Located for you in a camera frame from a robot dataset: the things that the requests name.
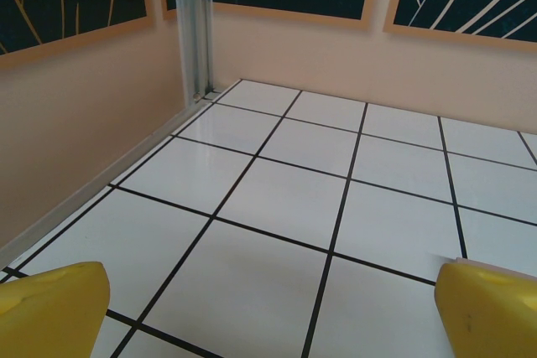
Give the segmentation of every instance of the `wall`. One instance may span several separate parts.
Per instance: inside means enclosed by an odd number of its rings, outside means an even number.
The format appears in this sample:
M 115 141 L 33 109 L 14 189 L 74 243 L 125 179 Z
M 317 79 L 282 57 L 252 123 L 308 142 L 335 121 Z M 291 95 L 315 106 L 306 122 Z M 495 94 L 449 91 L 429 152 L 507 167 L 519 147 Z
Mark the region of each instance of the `wall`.
M 537 133 L 537 55 L 216 13 L 216 83 L 245 78 Z
M 182 109 L 177 27 L 0 71 L 0 246 Z

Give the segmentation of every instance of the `floor tile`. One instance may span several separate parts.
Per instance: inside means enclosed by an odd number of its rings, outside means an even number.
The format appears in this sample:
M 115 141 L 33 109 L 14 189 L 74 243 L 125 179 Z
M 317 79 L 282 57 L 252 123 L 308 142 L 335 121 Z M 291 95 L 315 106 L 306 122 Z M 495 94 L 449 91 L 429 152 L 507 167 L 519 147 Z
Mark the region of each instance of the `floor tile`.
M 175 139 L 123 186 L 211 214 L 251 157 Z
M 262 113 L 215 105 L 181 137 L 255 154 L 278 120 Z
M 537 158 L 537 134 L 522 133 L 522 136 L 528 144 L 529 149 L 534 154 L 534 157 Z
M 206 221 L 114 190 L 23 271 L 31 275 L 77 262 L 102 262 L 111 284 L 110 309 L 136 319 Z
M 161 148 L 162 146 L 164 146 L 167 142 L 169 141 L 169 137 L 166 137 L 162 142 L 160 142 L 159 144 L 157 144 L 155 147 L 153 147 L 151 149 L 151 151 L 149 151 L 147 154 L 145 154 L 143 157 L 141 157 L 141 159 L 139 159 L 136 163 L 134 163 L 133 165 L 131 165 L 127 170 L 123 171 L 123 173 L 121 175 L 119 175 L 117 178 L 115 178 L 113 181 L 111 181 L 110 183 L 111 184 L 118 184 L 119 182 L 121 182 L 123 180 L 123 178 L 126 178 L 131 172 L 133 172 L 137 167 L 140 166 L 141 163 L 143 163 L 143 161 L 145 161 L 145 159 L 147 157 L 149 157 L 151 154 L 153 154 L 155 151 L 157 151 L 159 148 Z
M 357 132 L 360 130 L 364 106 L 359 101 L 303 92 L 287 117 Z
M 16 268 L 19 264 L 24 262 L 27 258 L 32 256 L 39 248 L 41 248 L 45 243 L 47 243 L 51 238 L 53 238 L 58 232 L 63 230 L 66 226 L 68 226 L 76 217 L 78 217 L 81 213 L 83 213 L 90 205 L 95 203 L 97 200 L 99 200 L 108 190 L 109 188 L 105 188 L 101 190 L 99 193 L 97 193 L 95 196 L 93 196 L 91 199 L 89 199 L 80 209 L 75 211 L 73 214 L 71 214 L 69 217 L 67 217 L 65 220 L 63 220 L 54 230 L 49 232 L 47 235 L 42 237 L 39 241 L 37 241 L 32 247 L 30 247 L 25 253 L 17 257 L 15 260 L 13 260 L 9 266 L 11 268 Z
M 299 357 L 325 260 L 215 221 L 145 323 L 222 356 Z
M 537 169 L 516 132 L 444 118 L 442 127 L 448 151 Z
M 219 216 L 328 249 L 345 180 L 257 159 Z
M 210 92 L 210 93 L 206 94 L 206 95 L 204 96 L 204 98 L 205 98 L 206 100 L 214 101 L 214 100 L 215 100 L 216 98 L 218 98 L 219 96 L 220 96 L 220 94 L 217 93 L 217 92 Z
M 363 132 L 442 149 L 438 118 L 432 115 L 369 105 Z
M 347 176 L 357 135 L 284 119 L 261 155 Z
M 460 209 L 468 258 L 537 277 L 537 227 Z
M 91 358 L 109 358 L 129 329 L 130 327 L 124 323 L 108 317 L 104 318 Z
M 196 358 L 198 355 L 147 335 L 142 331 L 134 333 L 133 338 L 120 354 L 121 358 Z
M 184 121 L 181 126 L 179 126 L 172 134 L 179 134 L 183 129 L 188 127 L 193 121 L 195 121 L 198 117 L 201 115 L 204 115 L 206 113 L 206 110 L 209 109 L 212 105 L 210 101 L 201 101 L 205 102 L 206 104 L 198 111 L 196 112 L 192 117 L 188 118 L 186 121 Z
M 283 115 L 298 93 L 297 90 L 290 88 L 241 81 L 218 102 L 254 111 Z
M 441 151 L 362 136 L 352 177 L 451 202 Z
M 459 205 L 537 223 L 537 172 L 450 155 Z
M 453 207 L 351 183 L 336 252 L 435 281 L 461 255 Z
M 453 357 L 434 291 L 335 257 L 310 358 Z

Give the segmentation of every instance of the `aluminum corner post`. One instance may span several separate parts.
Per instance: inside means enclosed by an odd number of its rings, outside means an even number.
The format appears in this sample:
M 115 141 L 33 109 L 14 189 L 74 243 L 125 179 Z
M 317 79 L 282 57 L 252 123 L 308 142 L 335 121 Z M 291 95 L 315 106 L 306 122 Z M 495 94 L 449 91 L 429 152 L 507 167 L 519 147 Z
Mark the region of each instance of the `aluminum corner post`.
M 185 106 L 212 91 L 212 0 L 176 0 Z

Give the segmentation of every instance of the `floor baseboard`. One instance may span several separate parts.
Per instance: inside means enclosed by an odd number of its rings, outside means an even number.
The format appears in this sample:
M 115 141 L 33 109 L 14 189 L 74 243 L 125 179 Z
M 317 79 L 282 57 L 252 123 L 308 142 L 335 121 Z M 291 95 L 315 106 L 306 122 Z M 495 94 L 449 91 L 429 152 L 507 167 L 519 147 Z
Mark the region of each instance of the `floor baseboard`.
M 107 184 L 114 178 L 136 163 L 157 144 L 162 142 L 166 136 L 169 136 L 180 125 L 188 121 L 201 108 L 207 105 L 207 103 L 207 101 L 198 102 L 172 117 L 162 127 L 147 136 L 141 143 L 123 155 L 118 161 L 98 174 L 91 182 L 78 189 L 73 195 L 41 217 L 26 231 L 10 241 L 6 246 L 0 249 L 0 267 L 6 267 L 10 262 L 27 251 L 34 243 L 38 242 L 43 236 L 69 217 L 69 215 L 99 193 L 99 191 L 107 186 Z

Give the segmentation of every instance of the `white tile floor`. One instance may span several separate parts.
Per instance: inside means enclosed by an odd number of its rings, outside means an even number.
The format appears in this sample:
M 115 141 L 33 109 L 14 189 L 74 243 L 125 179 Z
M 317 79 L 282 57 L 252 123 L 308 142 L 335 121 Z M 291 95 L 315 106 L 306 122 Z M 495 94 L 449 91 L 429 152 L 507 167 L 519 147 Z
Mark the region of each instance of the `white tile floor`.
M 103 262 L 93 358 L 447 357 L 442 263 L 537 276 L 535 135 L 249 81 L 198 116 L 0 274 Z

